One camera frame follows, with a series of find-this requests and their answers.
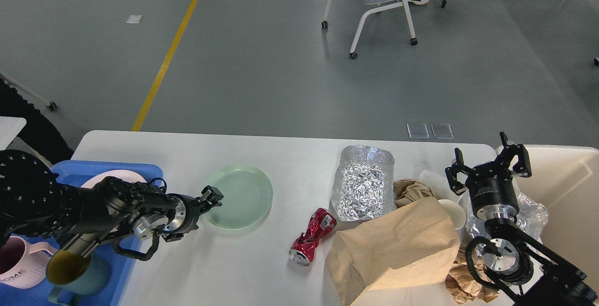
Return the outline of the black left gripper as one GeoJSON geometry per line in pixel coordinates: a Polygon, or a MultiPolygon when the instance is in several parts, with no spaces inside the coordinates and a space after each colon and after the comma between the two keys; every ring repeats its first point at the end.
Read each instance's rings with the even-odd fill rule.
{"type": "Polygon", "coordinates": [[[169,223],[165,225],[162,239],[165,242],[181,240],[187,233],[199,229],[197,221],[201,214],[209,212],[212,208],[221,207],[224,198],[221,191],[206,185],[198,197],[182,194],[168,194],[169,201],[177,206],[168,212],[169,223]]]}

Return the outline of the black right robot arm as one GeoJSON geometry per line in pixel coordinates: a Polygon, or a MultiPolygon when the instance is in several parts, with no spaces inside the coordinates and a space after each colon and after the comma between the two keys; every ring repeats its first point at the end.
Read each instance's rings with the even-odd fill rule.
{"type": "Polygon", "coordinates": [[[532,176],[523,144],[500,132],[501,151],[492,161],[469,167],[462,151],[445,169],[456,195],[468,193],[473,216],[484,222],[486,235],[466,246],[467,269],[483,287],[502,291],[516,306],[592,306],[597,293],[586,274],[517,225],[520,213],[512,180],[532,176]]]}

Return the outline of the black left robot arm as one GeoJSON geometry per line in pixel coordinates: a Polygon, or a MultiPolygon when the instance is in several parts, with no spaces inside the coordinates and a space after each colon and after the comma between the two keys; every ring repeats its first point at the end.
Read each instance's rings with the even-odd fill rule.
{"type": "Polygon", "coordinates": [[[181,240],[199,217],[222,206],[208,185],[199,197],[167,193],[165,186],[107,176],[92,188],[58,182],[58,174],[21,150],[0,153],[1,246],[11,235],[57,236],[61,250],[90,257],[110,243],[116,254],[149,261],[159,242],[181,240]]]}

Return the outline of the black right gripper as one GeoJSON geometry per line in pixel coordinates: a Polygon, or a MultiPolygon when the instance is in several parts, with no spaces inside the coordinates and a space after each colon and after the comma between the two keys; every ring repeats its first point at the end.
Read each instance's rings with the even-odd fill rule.
{"type": "Polygon", "coordinates": [[[512,219],[519,212],[519,204],[512,184],[513,177],[530,178],[530,155],[523,144],[510,142],[500,132],[500,153],[495,166],[471,168],[464,163],[462,151],[454,148],[455,160],[445,168],[446,178],[453,193],[460,197],[467,189],[473,215],[478,219],[512,219]],[[458,180],[458,174],[467,177],[467,185],[458,180]]]}

